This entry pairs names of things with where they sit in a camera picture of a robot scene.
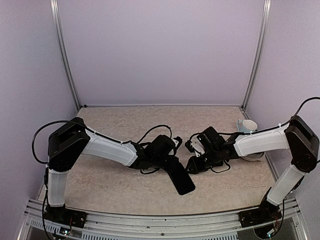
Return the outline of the left aluminium frame post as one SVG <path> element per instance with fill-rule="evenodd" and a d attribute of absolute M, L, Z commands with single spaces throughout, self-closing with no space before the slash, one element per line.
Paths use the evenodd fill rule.
<path fill-rule="evenodd" d="M 66 75 L 67 84 L 69 87 L 69 91 L 71 93 L 71 97 L 72 97 L 75 109 L 78 112 L 81 109 L 81 101 L 76 88 L 76 84 L 73 79 L 73 75 L 72 75 L 72 71 L 71 71 L 71 67 L 70 67 L 70 63 L 67 55 L 67 50 L 64 42 L 63 28 L 62 28 L 60 11 L 59 11 L 59 3 L 57 0 L 50 0 L 49 2 L 50 2 L 53 24 L 54 24 L 54 28 L 57 36 L 58 47 L 59 47 L 59 51 L 62 59 L 63 68 Z"/>

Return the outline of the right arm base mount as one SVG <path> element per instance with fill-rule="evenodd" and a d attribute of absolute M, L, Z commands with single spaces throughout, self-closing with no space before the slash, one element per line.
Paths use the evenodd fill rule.
<path fill-rule="evenodd" d="M 244 210 L 238 213 L 242 228 L 251 227 L 275 221 L 282 218 L 279 205 L 273 205 L 264 197 L 258 208 Z"/>

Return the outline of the front aluminium rail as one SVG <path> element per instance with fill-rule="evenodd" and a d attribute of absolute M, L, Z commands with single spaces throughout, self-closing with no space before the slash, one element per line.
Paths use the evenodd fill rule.
<path fill-rule="evenodd" d="M 69 224 L 42 219 L 43 203 L 30 199 L 16 240 L 308 240 L 295 199 L 280 207 L 280 219 L 249 223 L 242 209 L 206 214 L 134 215 L 82 210 Z"/>

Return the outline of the aluminium frame post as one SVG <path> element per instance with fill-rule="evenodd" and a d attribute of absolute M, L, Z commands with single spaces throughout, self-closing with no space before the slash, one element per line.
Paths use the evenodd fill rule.
<path fill-rule="evenodd" d="M 249 102 L 254 90 L 254 85 L 255 85 L 258 70 L 259 70 L 259 65 L 263 55 L 263 48 L 264 48 L 265 38 L 267 34 L 269 18 L 270 18 L 271 5 L 272 5 L 271 0 L 265 0 L 263 2 L 262 18 L 261 18 L 260 30 L 259 30 L 258 40 L 257 40 L 257 46 L 256 46 L 254 59 L 253 59 L 253 65 L 251 68 L 249 82 L 247 85 L 245 96 L 241 105 L 241 109 L 244 112 L 247 111 L 247 108 L 249 106 Z"/>
<path fill-rule="evenodd" d="M 67 50 L 64 42 L 63 28 L 62 28 L 60 11 L 59 11 L 59 3 L 57 0 L 50 0 L 49 2 L 50 2 L 53 24 L 54 24 L 54 28 L 57 36 L 58 47 L 59 47 L 59 51 L 62 59 L 63 68 L 66 75 L 67 84 L 69 87 L 69 91 L 71 93 L 71 97 L 72 97 L 75 109 L 78 112 L 81 109 L 81 101 L 76 88 L 76 84 L 73 79 L 73 75 L 72 75 L 72 71 L 71 71 L 71 67 L 70 67 L 70 63 L 67 55 Z"/>

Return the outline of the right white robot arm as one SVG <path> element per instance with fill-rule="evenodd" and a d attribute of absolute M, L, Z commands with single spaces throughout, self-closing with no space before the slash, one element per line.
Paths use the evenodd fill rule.
<path fill-rule="evenodd" d="M 256 210 L 256 218 L 266 222 L 275 206 L 301 182 L 318 164 L 320 140 L 298 115 L 290 121 L 253 133 L 236 132 L 224 139 L 212 126 L 197 134 L 199 143 L 188 140 L 187 149 L 194 153 L 186 166 L 189 174 L 205 172 L 229 160 L 274 150 L 290 150 L 292 160 L 284 173 L 266 194 L 266 203 Z"/>

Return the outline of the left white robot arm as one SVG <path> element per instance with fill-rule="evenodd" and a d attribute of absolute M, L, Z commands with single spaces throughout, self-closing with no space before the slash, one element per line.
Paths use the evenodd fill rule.
<path fill-rule="evenodd" d="M 47 200 L 51 206 L 50 214 L 61 223 L 70 218 L 69 209 L 64 207 L 66 181 L 80 155 L 100 157 L 140 171 L 163 169 L 178 193 L 183 195 L 180 178 L 186 171 L 176 157 L 181 144 L 180 137 L 164 134 L 150 142 L 120 141 L 90 129 L 80 117 L 67 121 L 48 138 Z"/>

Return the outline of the white round plate stack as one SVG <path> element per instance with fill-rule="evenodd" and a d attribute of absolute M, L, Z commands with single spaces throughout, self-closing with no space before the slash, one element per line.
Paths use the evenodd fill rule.
<path fill-rule="evenodd" d="M 264 152 L 258 152 L 258 153 L 253 153 L 246 156 L 241 156 L 240 158 L 247 162 L 262 162 L 264 155 L 265 155 Z"/>

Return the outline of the blue cup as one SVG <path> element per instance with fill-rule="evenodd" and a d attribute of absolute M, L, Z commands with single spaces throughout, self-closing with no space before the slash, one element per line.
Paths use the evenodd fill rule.
<path fill-rule="evenodd" d="M 244 120 L 239 119 L 236 122 L 236 127 L 237 127 L 237 130 L 242 133 L 253 133 L 258 129 L 258 125 L 250 119 L 244 119 Z"/>

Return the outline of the right aluminium frame post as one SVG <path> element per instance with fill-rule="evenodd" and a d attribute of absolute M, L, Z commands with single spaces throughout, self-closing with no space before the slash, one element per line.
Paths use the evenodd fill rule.
<path fill-rule="evenodd" d="M 249 106 L 249 102 L 254 90 L 254 85 L 255 85 L 258 70 L 259 70 L 259 65 L 263 55 L 263 48 L 264 48 L 265 38 L 267 34 L 269 18 L 270 18 L 271 5 L 272 5 L 271 0 L 265 0 L 263 2 L 262 18 L 261 18 L 260 30 L 259 30 L 258 40 L 257 40 L 257 46 L 256 46 L 254 59 L 253 59 L 253 65 L 251 68 L 249 82 L 247 85 L 245 96 L 241 105 L 241 109 L 244 112 L 247 111 L 247 108 Z"/>

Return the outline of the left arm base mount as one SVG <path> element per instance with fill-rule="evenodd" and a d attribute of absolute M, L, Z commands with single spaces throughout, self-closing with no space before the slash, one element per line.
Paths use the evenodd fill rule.
<path fill-rule="evenodd" d="M 83 229 L 86 223 L 87 213 L 66 208 L 65 205 L 60 207 L 49 205 L 45 209 L 44 218 L 54 223 Z"/>

